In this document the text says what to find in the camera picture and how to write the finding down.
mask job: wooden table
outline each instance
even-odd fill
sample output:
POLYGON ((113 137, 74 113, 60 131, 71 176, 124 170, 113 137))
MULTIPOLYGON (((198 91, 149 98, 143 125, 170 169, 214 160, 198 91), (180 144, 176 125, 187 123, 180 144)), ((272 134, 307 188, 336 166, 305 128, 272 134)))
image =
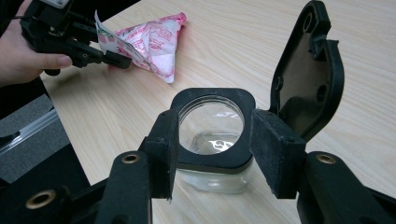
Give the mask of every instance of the wooden table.
MULTIPOLYGON (((42 79, 92 184, 137 150, 157 116, 187 88, 242 88, 268 109, 276 65, 307 1, 143 0, 105 21, 111 30, 184 12, 176 78, 132 66, 67 68, 42 79)), ((346 83, 331 122, 307 145, 343 159, 365 185, 396 197, 396 1, 324 2, 340 40, 346 83)), ((154 223, 299 223, 296 201, 273 196, 256 163, 243 194, 201 192, 178 176, 173 201, 153 201, 154 223)))

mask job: hand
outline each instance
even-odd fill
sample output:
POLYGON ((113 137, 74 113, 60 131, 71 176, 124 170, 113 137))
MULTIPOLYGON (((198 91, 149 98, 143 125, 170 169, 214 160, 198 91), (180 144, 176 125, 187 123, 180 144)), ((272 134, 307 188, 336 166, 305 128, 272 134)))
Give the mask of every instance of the hand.
MULTIPOLYGON (((23 16, 32 0, 25 0, 16 16, 23 16)), ((63 54, 36 53, 21 35, 19 20, 13 20, 0 38, 0 87, 32 81, 44 69, 61 69, 72 65, 63 54)))

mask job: pink plastic bag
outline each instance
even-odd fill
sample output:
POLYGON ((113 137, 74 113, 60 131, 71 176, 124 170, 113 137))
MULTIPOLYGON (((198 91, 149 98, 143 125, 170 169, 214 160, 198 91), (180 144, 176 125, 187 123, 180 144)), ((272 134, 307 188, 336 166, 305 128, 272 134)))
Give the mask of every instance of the pink plastic bag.
POLYGON ((181 26, 187 17, 183 12, 133 27, 109 32, 95 15, 101 49, 132 58, 132 62, 154 72, 166 83, 175 76, 175 54, 181 26))

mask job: table surface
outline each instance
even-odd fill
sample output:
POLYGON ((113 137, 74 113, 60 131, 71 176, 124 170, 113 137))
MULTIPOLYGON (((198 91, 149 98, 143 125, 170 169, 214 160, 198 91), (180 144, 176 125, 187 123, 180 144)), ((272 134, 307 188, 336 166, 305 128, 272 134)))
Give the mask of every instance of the table surface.
MULTIPOLYGON (((279 58, 307 1, 143 0, 104 22, 110 30, 184 12, 174 83, 137 66, 107 64, 42 74, 92 184, 137 150, 157 116, 187 88, 241 88, 268 109, 279 58)), ((345 161, 367 187, 396 197, 396 1, 324 1, 346 82, 330 123, 308 144, 345 161)), ((247 191, 202 192, 177 175, 173 201, 153 200, 154 223, 299 223, 295 200, 277 200, 257 164, 247 191)))

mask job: black bracket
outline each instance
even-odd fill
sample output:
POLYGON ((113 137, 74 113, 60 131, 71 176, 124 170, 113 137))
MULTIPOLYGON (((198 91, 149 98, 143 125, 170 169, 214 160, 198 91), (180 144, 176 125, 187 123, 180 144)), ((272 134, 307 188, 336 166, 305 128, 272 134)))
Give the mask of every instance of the black bracket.
MULTIPOLYGON (((76 67, 85 67, 88 63, 108 63, 118 68, 128 68, 131 58, 111 51, 104 54, 90 46, 91 42, 98 42, 92 6, 100 6, 100 2, 104 1, 93 5, 87 3, 82 7, 82 1, 70 0, 64 8, 56 8, 33 0, 20 22, 22 35, 34 51, 66 54, 76 67)), ((46 70, 46 73, 56 76, 60 70, 46 70)))

